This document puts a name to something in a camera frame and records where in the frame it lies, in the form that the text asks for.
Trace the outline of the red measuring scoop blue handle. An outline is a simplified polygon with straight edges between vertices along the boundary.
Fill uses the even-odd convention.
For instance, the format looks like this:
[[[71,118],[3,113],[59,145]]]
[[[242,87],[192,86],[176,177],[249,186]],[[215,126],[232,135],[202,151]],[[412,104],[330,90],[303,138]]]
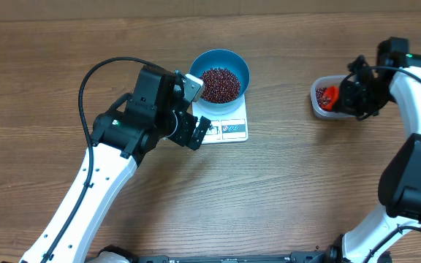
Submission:
[[[340,94],[339,87],[330,86],[322,94],[321,108],[325,111],[332,111],[334,104],[338,101]]]

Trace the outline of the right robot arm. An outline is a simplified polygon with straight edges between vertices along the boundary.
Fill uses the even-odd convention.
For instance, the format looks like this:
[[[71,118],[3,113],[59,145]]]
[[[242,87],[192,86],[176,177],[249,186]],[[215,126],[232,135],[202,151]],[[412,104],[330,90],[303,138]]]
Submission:
[[[421,55],[410,53],[407,39],[390,37],[378,45],[375,65],[358,56],[348,69],[322,94],[320,107],[364,121],[393,102],[407,138],[380,177],[376,208],[316,261],[391,262],[389,247],[421,232]]]

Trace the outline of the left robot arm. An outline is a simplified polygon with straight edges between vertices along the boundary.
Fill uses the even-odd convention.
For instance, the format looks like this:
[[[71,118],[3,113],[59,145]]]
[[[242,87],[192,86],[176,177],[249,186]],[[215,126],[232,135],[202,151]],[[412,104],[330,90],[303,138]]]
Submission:
[[[211,122],[188,113],[205,89],[191,74],[144,66],[131,93],[94,121],[92,145],[55,215],[22,262],[83,262],[110,206],[162,138],[192,150]]]

